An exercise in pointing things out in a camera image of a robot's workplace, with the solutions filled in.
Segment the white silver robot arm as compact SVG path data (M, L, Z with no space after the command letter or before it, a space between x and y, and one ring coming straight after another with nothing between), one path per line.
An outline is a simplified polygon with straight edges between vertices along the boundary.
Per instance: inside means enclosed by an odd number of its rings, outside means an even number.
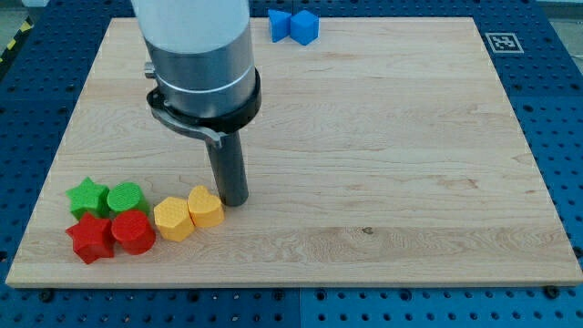
M219 149L261 105L247 0L131 0L157 82L147 96L167 128Z

